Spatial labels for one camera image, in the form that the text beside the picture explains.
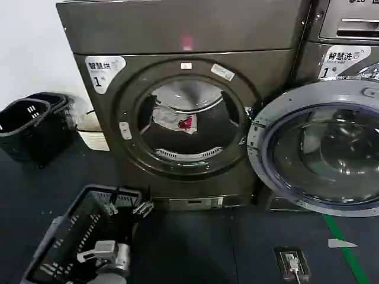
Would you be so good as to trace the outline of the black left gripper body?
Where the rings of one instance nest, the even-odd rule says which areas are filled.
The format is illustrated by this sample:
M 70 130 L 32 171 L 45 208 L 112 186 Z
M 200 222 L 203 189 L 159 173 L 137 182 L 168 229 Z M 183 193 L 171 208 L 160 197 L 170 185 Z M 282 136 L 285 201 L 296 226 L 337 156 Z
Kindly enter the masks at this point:
M 132 210 L 119 210 L 110 216 L 100 229 L 99 240 L 110 240 L 131 245 L 133 234 L 140 218 Z

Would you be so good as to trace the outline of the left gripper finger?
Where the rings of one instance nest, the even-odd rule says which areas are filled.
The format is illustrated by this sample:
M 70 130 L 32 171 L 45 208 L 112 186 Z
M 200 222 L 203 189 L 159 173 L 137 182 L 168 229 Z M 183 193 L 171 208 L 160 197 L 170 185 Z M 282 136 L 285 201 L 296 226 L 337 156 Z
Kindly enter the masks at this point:
M 105 204 L 105 208 L 109 216 L 118 214 L 118 209 L 115 206 L 115 203 L 117 202 L 119 191 L 120 191 L 120 187 L 118 186 L 116 187 L 115 191 L 110 195 L 108 202 Z
M 154 209 L 154 203 L 152 201 L 144 201 L 133 210 L 133 215 L 148 216 Z

